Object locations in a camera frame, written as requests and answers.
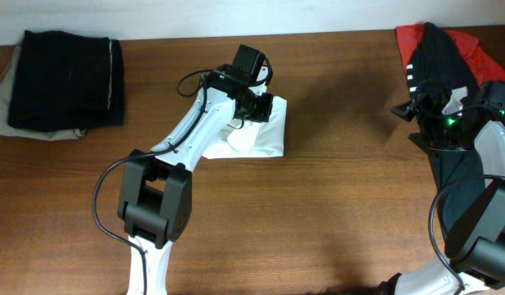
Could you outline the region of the white graphic t-shirt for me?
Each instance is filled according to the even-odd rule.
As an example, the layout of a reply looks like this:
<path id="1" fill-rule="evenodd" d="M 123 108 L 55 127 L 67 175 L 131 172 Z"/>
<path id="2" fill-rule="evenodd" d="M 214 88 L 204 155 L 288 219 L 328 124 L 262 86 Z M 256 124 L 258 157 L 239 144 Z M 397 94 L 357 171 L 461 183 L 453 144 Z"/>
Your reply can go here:
<path id="1" fill-rule="evenodd" d="M 207 159 L 268 158 L 284 155 L 287 101 L 275 96 L 266 123 L 233 120 L 222 128 L 202 156 Z"/>

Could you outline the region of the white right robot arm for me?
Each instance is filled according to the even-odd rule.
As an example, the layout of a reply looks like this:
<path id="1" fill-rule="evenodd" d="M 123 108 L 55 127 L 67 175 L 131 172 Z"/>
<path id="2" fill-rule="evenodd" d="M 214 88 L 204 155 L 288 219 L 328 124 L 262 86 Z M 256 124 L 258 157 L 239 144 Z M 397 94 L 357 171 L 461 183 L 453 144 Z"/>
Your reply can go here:
<path id="1" fill-rule="evenodd" d="M 436 259 L 382 282 L 378 294 L 474 294 L 505 288 L 505 102 L 464 106 L 419 93 L 396 106 L 430 159 L 438 192 L 428 235 Z"/>

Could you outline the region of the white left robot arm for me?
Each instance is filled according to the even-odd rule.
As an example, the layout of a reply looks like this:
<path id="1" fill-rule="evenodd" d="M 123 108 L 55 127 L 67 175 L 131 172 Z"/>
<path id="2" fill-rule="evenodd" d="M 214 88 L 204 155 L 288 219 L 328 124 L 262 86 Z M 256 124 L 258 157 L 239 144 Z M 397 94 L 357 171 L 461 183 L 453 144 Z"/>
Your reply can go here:
<path id="1" fill-rule="evenodd" d="M 171 246 L 192 212 L 193 171 L 218 133 L 232 120 L 266 122 L 269 75 L 238 84 L 222 73 L 203 76 L 197 97 L 173 131 L 150 152 L 125 161 L 117 214 L 131 246 L 130 294 L 166 293 Z"/>

